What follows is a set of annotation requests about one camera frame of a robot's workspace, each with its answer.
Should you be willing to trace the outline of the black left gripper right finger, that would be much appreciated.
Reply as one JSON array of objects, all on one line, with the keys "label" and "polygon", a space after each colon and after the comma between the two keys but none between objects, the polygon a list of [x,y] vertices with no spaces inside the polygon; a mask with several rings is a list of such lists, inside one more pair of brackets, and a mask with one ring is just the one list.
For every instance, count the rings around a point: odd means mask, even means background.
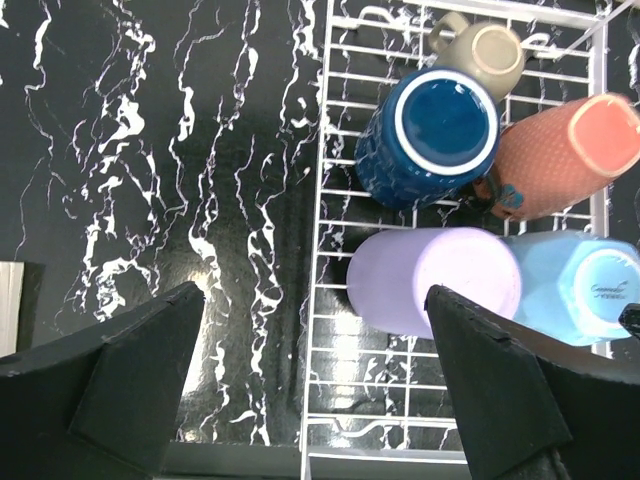
[{"label": "black left gripper right finger", "polygon": [[444,287],[424,308],[475,479],[636,479],[639,368]]}]

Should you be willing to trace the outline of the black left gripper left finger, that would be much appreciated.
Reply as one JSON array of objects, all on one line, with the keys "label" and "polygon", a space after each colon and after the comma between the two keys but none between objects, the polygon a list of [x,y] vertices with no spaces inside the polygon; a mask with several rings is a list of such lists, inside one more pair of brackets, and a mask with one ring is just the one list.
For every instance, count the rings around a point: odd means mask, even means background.
[{"label": "black left gripper left finger", "polygon": [[203,310],[203,292],[185,282],[107,321],[2,357],[2,478],[159,475]]}]

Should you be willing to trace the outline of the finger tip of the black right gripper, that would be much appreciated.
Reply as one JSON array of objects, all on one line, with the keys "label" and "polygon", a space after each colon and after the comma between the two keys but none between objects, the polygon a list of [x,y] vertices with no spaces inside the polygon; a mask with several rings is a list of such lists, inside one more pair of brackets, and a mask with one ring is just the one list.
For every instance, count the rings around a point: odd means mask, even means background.
[{"label": "finger tip of the black right gripper", "polygon": [[628,304],[619,316],[620,325],[630,333],[631,336],[640,339],[640,304]]}]

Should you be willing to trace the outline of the light blue ceramic mug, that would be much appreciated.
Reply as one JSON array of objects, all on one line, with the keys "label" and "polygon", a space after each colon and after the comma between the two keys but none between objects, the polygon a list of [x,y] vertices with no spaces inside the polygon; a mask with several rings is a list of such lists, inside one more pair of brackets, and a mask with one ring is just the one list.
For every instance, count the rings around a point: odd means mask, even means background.
[{"label": "light blue ceramic mug", "polygon": [[503,241],[522,279],[514,322],[577,347],[630,336],[619,317],[639,302],[635,246],[579,230],[525,233]]}]

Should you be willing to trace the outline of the salmon pink floral mug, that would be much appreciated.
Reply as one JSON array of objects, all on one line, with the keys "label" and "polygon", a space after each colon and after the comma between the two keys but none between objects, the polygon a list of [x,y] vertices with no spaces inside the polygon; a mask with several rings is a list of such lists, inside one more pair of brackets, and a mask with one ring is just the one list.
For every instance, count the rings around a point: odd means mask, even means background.
[{"label": "salmon pink floral mug", "polygon": [[639,161],[639,113],[620,94],[570,101],[507,127],[474,197],[498,218],[539,219],[579,203]]}]

